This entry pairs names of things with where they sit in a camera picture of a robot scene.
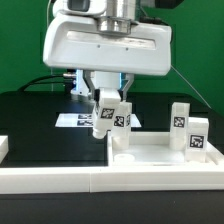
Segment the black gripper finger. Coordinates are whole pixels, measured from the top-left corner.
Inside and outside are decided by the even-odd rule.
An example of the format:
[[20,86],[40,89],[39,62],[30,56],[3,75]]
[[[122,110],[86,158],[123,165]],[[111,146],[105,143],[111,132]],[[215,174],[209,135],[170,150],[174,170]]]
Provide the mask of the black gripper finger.
[[134,75],[133,74],[121,74],[120,76],[120,89],[118,90],[121,100],[125,101],[127,99],[127,93],[130,89],[131,85],[134,82]]
[[87,88],[89,89],[88,92],[88,99],[89,100],[99,100],[99,95],[100,95],[100,89],[96,89],[93,81],[91,79],[91,72],[90,71],[85,71],[83,73],[83,80],[87,86]]

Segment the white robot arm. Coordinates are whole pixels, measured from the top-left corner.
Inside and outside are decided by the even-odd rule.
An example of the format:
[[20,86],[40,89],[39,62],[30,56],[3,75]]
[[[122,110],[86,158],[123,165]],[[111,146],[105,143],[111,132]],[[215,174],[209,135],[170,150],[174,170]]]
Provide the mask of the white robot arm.
[[140,75],[171,68],[172,29],[144,6],[174,9],[184,0],[55,0],[43,61],[49,67]]

